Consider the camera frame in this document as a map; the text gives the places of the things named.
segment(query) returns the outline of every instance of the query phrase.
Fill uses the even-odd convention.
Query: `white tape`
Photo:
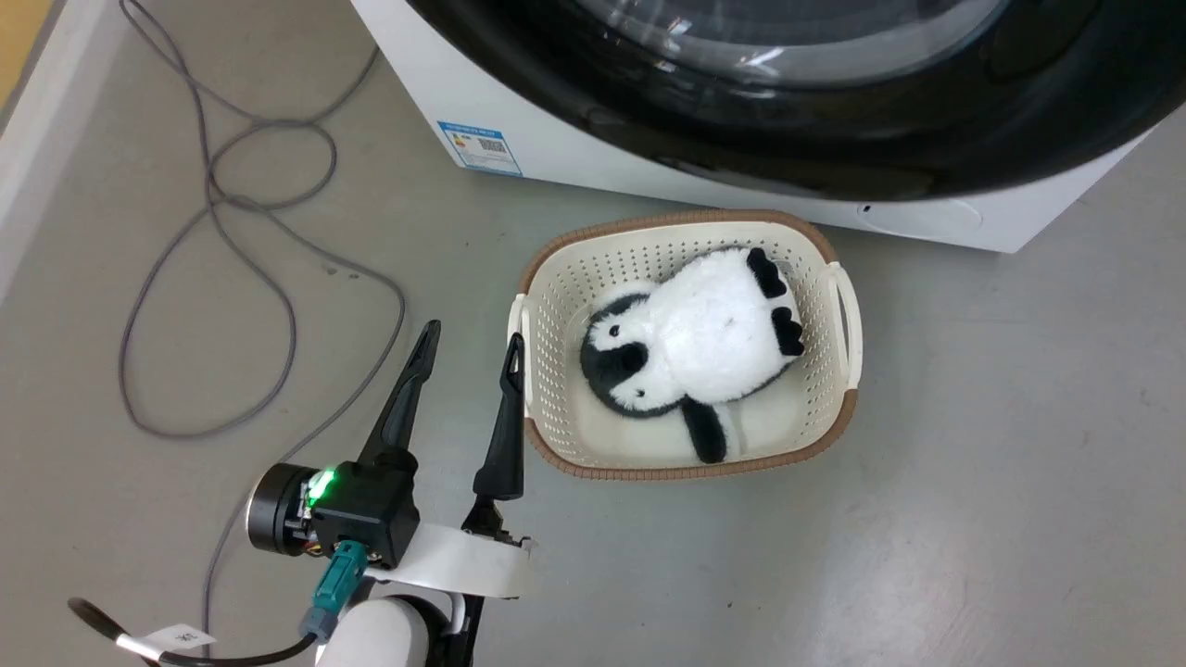
[[[177,625],[162,628],[144,637],[120,635],[119,639],[115,640],[115,646],[130,650],[136,655],[142,655],[148,660],[160,660],[160,654],[166,650],[178,652],[198,648],[206,646],[208,643],[215,643],[216,641],[218,640],[197,628],[191,628],[185,623],[178,623]]]
[[[147,658],[153,662],[160,660],[160,654],[165,653],[165,649],[159,646],[151,644],[142,639],[133,637],[132,635],[120,635],[115,640],[115,646],[122,648],[123,650],[130,650],[136,655]]]
[[[480,597],[522,597],[530,582],[530,552],[457,528],[421,523],[395,570],[371,567],[377,582]]]

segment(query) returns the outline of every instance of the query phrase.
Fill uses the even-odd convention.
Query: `gray cable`
[[[334,112],[337,112],[346,102],[346,100],[349,100],[350,96],[358,90],[363,81],[366,78],[366,75],[370,72],[372,65],[375,64],[375,61],[378,58],[378,47],[371,51],[370,57],[366,59],[366,64],[363,66],[362,71],[353,80],[353,82],[351,82],[351,84],[346,87],[345,91],[340,96],[338,96],[337,100],[334,100],[332,103],[330,103],[320,112],[302,119],[267,117],[253,114],[250,112],[240,108],[238,106],[231,103],[218,93],[213,91],[208,85],[203,84],[200,81],[196,80],[190,74],[190,69],[185,64],[185,58],[181,56],[180,49],[178,49],[177,43],[170,36],[168,31],[165,30],[165,27],[157,20],[157,18],[153,17],[152,13],[149,13],[139,2],[139,0],[117,0],[117,2],[120,6],[120,11],[122,11],[123,15],[127,17],[128,21],[132,24],[133,28],[135,28],[136,33],[139,33],[140,37],[144,38],[144,40],[152,47],[152,50],[185,81],[186,88],[190,90],[190,95],[193,100],[193,109],[198,121],[198,142],[202,146],[202,163],[205,171],[205,178],[203,184],[205,204],[202,207],[202,209],[195,212],[189,218],[189,221],[186,221],[184,225],[181,225],[181,229],[168,241],[168,243],[166,243],[165,249],[161,250],[160,255],[157,258],[157,261],[153,262],[152,268],[148,271],[148,275],[145,278],[144,284],[140,287],[140,293],[136,296],[135,303],[132,305],[132,311],[128,313],[127,325],[123,329],[123,336],[120,339],[119,385],[120,385],[120,395],[123,400],[123,408],[125,412],[127,412],[128,419],[130,419],[132,423],[141,431],[160,438],[166,438],[171,440],[200,440],[204,438],[210,438],[212,436],[223,433],[236,426],[240,426],[254,419],[256,415],[259,415],[264,408],[272,405],[276,395],[280,393],[281,388],[283,388],[285,382],[287,382],[289,373],[292,373],[293,360],[295,358],[296,354],[296,313],[293,310],[292,300],[288,298],[288,294],[285,292],[283,287],[281,287],[275,281],[275,279],[273,279],[259,263],[256,263],[255,260],[253,260],[251,256],[246,250],[243,250],[243,248],[241,248],[227,231],[222,220],[218,217],[218,208],[222,205],[228,205],[235,209],[263,216],[278,229],[280,229],[280,231],[282,231],[286,236],[295,241],[298,244],[307,249],[308,252],[330,262],[346,267],[350,271],[358,273],[359,275],[365,275],[380,282],[381,285],[390,290],[391,293],[395,294],[396,301],[398,301],[400,311],[398,311],[398,317],[396,318],[395,322],[395,326],[393,328],[391,335],[388,338],[385,345],[383,347],[383,351],[380,354],[375,364],[371,366],[370,370],[366,371],[366,375],[363,377],[362,382],[359,382],[359,385],[355,388],[355,390],[346,398],[345,401],[342,402],[340,406],[338,406],[336,411],[333,411],[332,414],[330,414],[330,417],[327,417],[324,421],[321,421],[315,428],[310,431],[307,436],[301,438],[295,445],[293,445],[287,452],[285,452],[283,456],[276,459],[278,463],[283,463],[291,459],[302,449],[305,449],[306,445],[308,445],[313,439],[315,439],[319,434],[321,434],[323,431],[325,431],[334,421],[337,421],[338,418],[342,417],[342,414],[345,413],[350,408],[350,406],[353,405],[356,400],[358,400],[358,396],[362,395],[362,393],[370,385],[371,380],[374,380],[375,376],[378,374],[380,369],[383,366],[383,362],[387,361],[387,357],[390,354],[391,348],[395,345],[395,341],[400,336],[400,330],[403,326],[403,316],[407,310],[407,306],[403,292],[400,290],[400,286],[395,284],[395,281],[358,262],[351,261],[346,258],[343,258],[342,255],[338,255],[336,253],[326,250],[325,248],[321,248],[320,246],[313,243],[308,239],[305,239],[304,236],[294,231],[291,227],[285,224],[275,215],[275,211],[278,210],[294,207],[302,202],[307,202],[312,197],[315,197],[330,183],[330,179],[333,177],[333,173],[337,170],[338,147],[337,144],[333,141],[333,136],[331,136],[330,133],[326,132],[325,128],[323,128],[318,123],[329,117]],[[141,23],[136,20],[135,17],[132,15],[132,13],[128,11],[127,7],[129,4],[133,7],[135,7],[135,9],[144,17],[146,21],[148,21],[148,24],[152,25],[153,28],[155,28],[160,39],[167,47],[167,52],[165,47],[161,47],[161,45],[158,44],[157,39],[153,39],[153,37],[148,34],[148,31],[145,28],[145,26],[141,25]],[[206,131],[205,109],[202,106],[202,96],[199,95],[199,91],[206,94],[210,99],[212,99],[215,102],[219,103],[228,110],[250,121],[250,125],[246,129],[228,139],[225,142],[215,148],[213,152],[211,152],[210,150],[210,141]],[[325,176],[323,176],[321,179],[308,190],[299,192],[293,197],[279,202],[261,203],[256,202],[255,199],[246,195],[229,193],[222,186],[222,184],[218,183],[218,177],[215,173],[216,167],[218,165],[218,160],[232,146],[243,141],[248,136],[253,136],[254,134],[262,132],[264,129],[300,129],[305,132],[312,132],[318,136],[320,136],[330,148],[330,164],[325,171]],[[160,273],[160,269],[165,266],[165,262],[168,261],[168,258],[173,254],[173,252],[189,236],[190,231],[192,231],[193,228],[197,227],[198,223],[204,221],[206,217],[209,217],[210,221],[213,223],[215,230],[218,233],[218,237],[223,241],[223,243],[228,248],[230,248],[230,250],[235,254],[235,256],[238,258],[238,260],[242,261],[249,269],[251,269],[251,273],[254,273],[255,277],[259,278],[260,281],[263,282],[272,291],[273,294],[275,294],[276,299],[280,300],[280,304],[283,306],[285,313],[288,318],[288,352],[285,357],[283,368],[281,369],[280,375],[273,383],[272,388],[267,392],[267,394],[264,394],[262,399],[260,399],[254,405],[244,409],[242,413],[240,413],[236,417],[232,417],[231,419],[222,424],[216,424],[213,426],[202,428],[198,431],[174,431],[161,426],[151,425],[144,418],[141,418],[139,413],[136,413],[136,409],[132,402],[130,392],[128,389],[127,362],[132,348],[132,331],[135,328],[136,318],[140,315],[140,309],[144,306],[145,298],[152,290],[153,282],[155,282],[157,277]],[[218,542],[215,546],[215,551],[210,557],[210,564],[206,567],[205,579],[203,580],[202,584],[202,629],[208,633],[210,631],[210,598],[213,591],[215,574],[218,566],[218,559],[222,555],[223,548],[227,546],[227,540],[230,536],[231,531],[238,523],[238,517],[243,512],[243,506],[246,504],[246,502],[247,502],[247,495],[244,494],[242,501],[238,503],[237,509],[227,520],[222,534],[218,536]],[[203,656],[209,658],[210,647],[209,646],[203,647],[202,653]]]

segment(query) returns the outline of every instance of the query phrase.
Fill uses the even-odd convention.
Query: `white basket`
[[[729,405],[738,438],[723,463],[696,460],[677,412],[629,419],[602,406],[579,349],[602,290],[663,280],[701,253],[757,246],[789,272],[806,348],[770,387]],[[848,274],[810,224],[777,211],[713,210],[621,221],[561,236],[523,275],[509,333],[527,343],[524,419],[546,459],[598,479],[748,472],[809,458],[848,425],[861,379],[861,317]]]

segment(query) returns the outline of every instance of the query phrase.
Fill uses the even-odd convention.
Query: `gray floor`
[[[161,19],[200,76],[269,113],[320,106],[370,47],[340,0],[173,2]],[[129,42],[4,305],[5,663],[130,665],[68,615],[71,595],[139,631],[197,622],[236,495],[345,395],[391,323],[380,288],[236,218],[295,297],[291,385],[206,444],[128,424],[114,380],[126,310],[199,203],[187,103]],[[678,207],[460,171],[385,64],[329,126],[338,179],[287,220],[396,278],[412,307],[398,360],[304,460],[357,450],[408,341],[441,318],[417,498],[427,520],[458,522],[527,259],[563,231]],[[282,192],[315,178],[320,151],[266,140],[232,155],[228,180]],[[581,482],[529,453],[508,522],[542,545],[538,589],[487,606],[478,663],[1181,665],[1184,155],[1179,115],[1014,256],[828,230],[867,332],[847,434],[798,466],[671,485]],[[283,320],[209,229],[180,255],[136,332],[134,375],[155,419],[197,426],[266,387]],[[291,641],[319,564],[242,540],[229,555],[222,649]]]

